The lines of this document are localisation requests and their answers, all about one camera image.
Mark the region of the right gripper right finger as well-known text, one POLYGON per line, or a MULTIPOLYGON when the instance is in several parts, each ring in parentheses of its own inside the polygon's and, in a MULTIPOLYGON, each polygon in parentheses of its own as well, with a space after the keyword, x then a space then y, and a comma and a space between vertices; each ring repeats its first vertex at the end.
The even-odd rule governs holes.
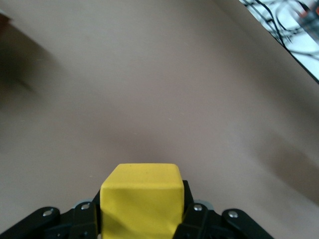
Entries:
POLYGON ((272 239, 243 210, 232 208, 217 214, 205 201, 194 200, 188 181, 184 185, 184 214, 175 239, 272 239))

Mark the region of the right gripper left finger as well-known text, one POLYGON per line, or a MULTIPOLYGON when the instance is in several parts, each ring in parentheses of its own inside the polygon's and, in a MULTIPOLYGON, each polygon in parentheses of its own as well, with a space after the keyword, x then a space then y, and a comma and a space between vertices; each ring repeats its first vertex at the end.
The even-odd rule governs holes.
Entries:
POLYGON ((100 234, 100 193, 61 213, 56 207, 32 212, 0 234, 2 239, 96 239, 100 234))

